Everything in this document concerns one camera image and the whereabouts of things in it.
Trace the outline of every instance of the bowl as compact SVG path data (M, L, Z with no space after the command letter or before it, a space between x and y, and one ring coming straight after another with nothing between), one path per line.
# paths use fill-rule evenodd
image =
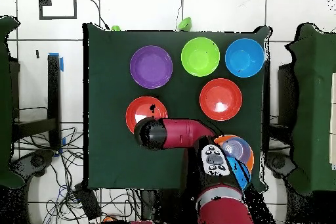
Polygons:
M225 52L225 64L235 76L254 76L263 67L264 50L253 39L237 39Z
M240 137L235 136L235 135L227 134L227 135L224 135L224 136L217 137L215 139L215 143L218 144L222 148L225 141L227 141L231 138L234 138L234 137L235 138L240 138ZM253 155L252 148L250 147L250 156L249 156L249 159L248 159L247 163L245 164L247 166L250 174L252 173L254 162L255 162L255 158L254 158L254 155Z
M239 137L233 137L223 142L222 149L227 156L233 157L245 165L251 155L249 144Z
M121 30L120 30L120 27L118 25L114 25L114 26L112 26L111 31L121 31Z
M143 88L155 89L165 85L173 73L173 62L161 47L148 45L132 57L130 71L133 79Z
M207 76L218 66L219 49L211 39L197 37L183 47L181 61L184 69L193 76Z
M183 19L178 25L178 29L180 31L189 32L191 28L192 28L192 19L190 17Z
M199 105L205 115L215 121L234 117L242 105L242 92L229 79L217 78L209 81L199 95Z
M144 118L168 118L167 109L155 97L138 97L130 103L126 110L126 124L131 133L135 125Z

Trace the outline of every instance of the robot control buttons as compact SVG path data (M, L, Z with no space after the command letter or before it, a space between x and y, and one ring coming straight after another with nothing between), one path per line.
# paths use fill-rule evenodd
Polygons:
M227 176L230 170L226 156L217 145L207 145L201 151L204 172L208 175Z

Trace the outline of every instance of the dark green table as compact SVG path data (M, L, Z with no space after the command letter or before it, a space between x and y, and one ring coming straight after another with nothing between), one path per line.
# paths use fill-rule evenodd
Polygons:
M261 27L253 33L211 32L109 32L93 24L84 24L84 44L89 49L89 187L91 188L180 188L183 149L150 151L140 148L125 123L128 105L137 97L158 98L170 118L211 121L225 134L238 135L250 145L255 156L252 181L258 190L261 152L261 106L264 68L251 78L232 75L224 63L227 47L247 37L264 47L270 29ZM198 78L184 70L180 54L195 37L208 37L219 47L218 68L209 76ZM141 47L164 48L173 61L173 75L158 89L145 89L134 82L129 71L132 55ZM209 119L199 105L202 87L215 78L228 78L238 85L243 96L240 111L232 119L216 122Z

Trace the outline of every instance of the green bowl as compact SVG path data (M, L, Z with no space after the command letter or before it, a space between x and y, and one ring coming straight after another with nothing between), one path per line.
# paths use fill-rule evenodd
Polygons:
M118 25L114 25L114 26L112 26L112 29L111 29L112 31L121 31L120 30L120 27L118 26Z
M219 63L219 49L211 39L197 37L182 49L181 61L184 69L193 76L207 76Z
M191 28L192 28L192 19L190 17L183 19L178 25L178 29L180 31L189 32Z

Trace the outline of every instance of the blue bowl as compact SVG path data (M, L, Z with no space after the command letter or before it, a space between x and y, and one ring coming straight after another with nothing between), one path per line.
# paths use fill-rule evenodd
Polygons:
M264 64L264 50L253 39L237 39L225 52L225 63L235 76L254 76Z

